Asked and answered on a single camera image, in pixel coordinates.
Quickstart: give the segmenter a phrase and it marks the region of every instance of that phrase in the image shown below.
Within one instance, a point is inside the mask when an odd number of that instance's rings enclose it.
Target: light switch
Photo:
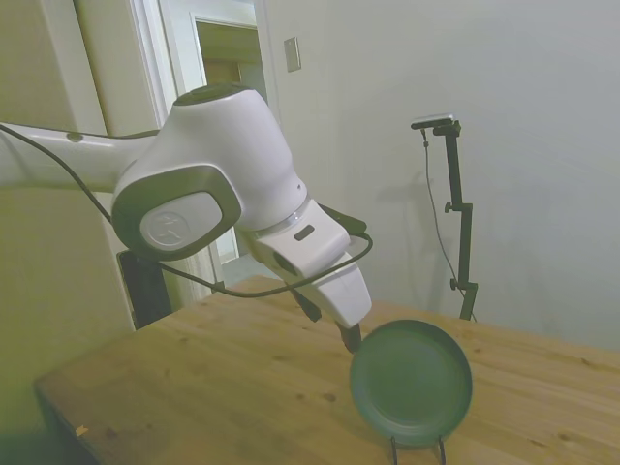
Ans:
[[[301,69],[301,58],[299,57],[297,37],[291,37],[284,41],[284,54],[287,57],[287,70],[289,70],[289,73]]]

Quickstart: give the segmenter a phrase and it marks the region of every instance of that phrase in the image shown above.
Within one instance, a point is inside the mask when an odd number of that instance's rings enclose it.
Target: white wall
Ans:
[[[0,2],[0,43],[0,121],[105,129],[71,0]],[[0,218],[0,463],[60,464],[35,380],[133,325],[82,193],[2,191]]]
[[[265,3],[295,164],[319,201],[368,222],[374,298],[458,315],[409,129],[452,111],[479,320],[620,349],[617,2]],[[292,36],[303,68],[288,74]],[[441,211],[445,148],[430,150]],[[440,223],[456,261],[458,214]]]
[[[158,129],[129,1],[75,4],[108,133],[126,136]]]

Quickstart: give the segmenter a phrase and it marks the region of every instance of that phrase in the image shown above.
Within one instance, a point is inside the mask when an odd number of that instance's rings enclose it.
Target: green plate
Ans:
[[[467,415],[472,371],[463,351],[434,325],[398,320],[361,342],[351,365],[357,409],[380,434],[412,448],[436,445]]]

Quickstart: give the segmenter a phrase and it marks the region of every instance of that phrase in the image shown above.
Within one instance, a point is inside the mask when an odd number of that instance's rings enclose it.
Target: door frame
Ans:
[[[202,60],[202,47],[197,22],[247,27],[258,30],[253,5],[236,0],[159,0],[159,11],[167,36],[167,51],[176,84],[177,95],[207,85]],[[238,258],[237,239],[230,229],[213,245],[220,264]]]
[[[134,27],[137,32],[141,59],[146,73],[146,81],[151,94],[157,121],[161,127],[164,121],[166,121],[177,95],[191,89],[185,89],[184,84],[179,82],[181,79],[175,79],[174,77],[174,67],[180,66],[180,63],[175,64],[176,60],[171,56],[171,53],[174,53],[174,49],[171,50],[172,47],[169,48],[166,39],[164,24],[169,20],[166,18],[166,8],[161,8],[162,6],[159,0],[129,0],[129,4]],[[255,0],[254,11],[256,17],[254,23],[227,23],[218,20],[218,18],[191,14],[193,33],[198,46],[198,54],[200,60],[202,60],[196,20],[232,26],[256,27],[259,34],[263,74],[269,107],[276,120],[281,123],[273,47],[271,46],[269,36],[265,0]],[[203,82],[206,82],[204,67],[201,66],[201,69]],[[217,282],[224,281],[222,264],[220,263],[215,242],[183,262],[183,267],[191,274],[207,280]],[[179,293],[183,296],[183,300],[185,300],[183,302],[185,305],[211,294],[210,289],[197,283],[184,280],[183,278],[177,279],[176,283],[179,287]]]

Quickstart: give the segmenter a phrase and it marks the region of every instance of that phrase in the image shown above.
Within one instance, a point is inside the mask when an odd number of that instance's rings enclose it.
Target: doorway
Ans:
[[[255,88],[265,100],[268,94],[269,107],[279,120],[264,0],[129,2],[153,103],[162,122],[178,95],[207,83],[227,81]],[[261,19],[258,26],[257,16]],[[234,230],[225,232],[186,262],[192,274],[207,281],[224,281],[226,286],[256,274],[274,276],[247,254]],[[210,294],[196,283],[187,286],[192,300]]]
[[[256,27],[197,20],[196,31],[207,83],[242,84],[255,89],[268,102]],[[218,239],[217,249],[226,286],[257,274],[276,277],[254,260],[234,230]]]

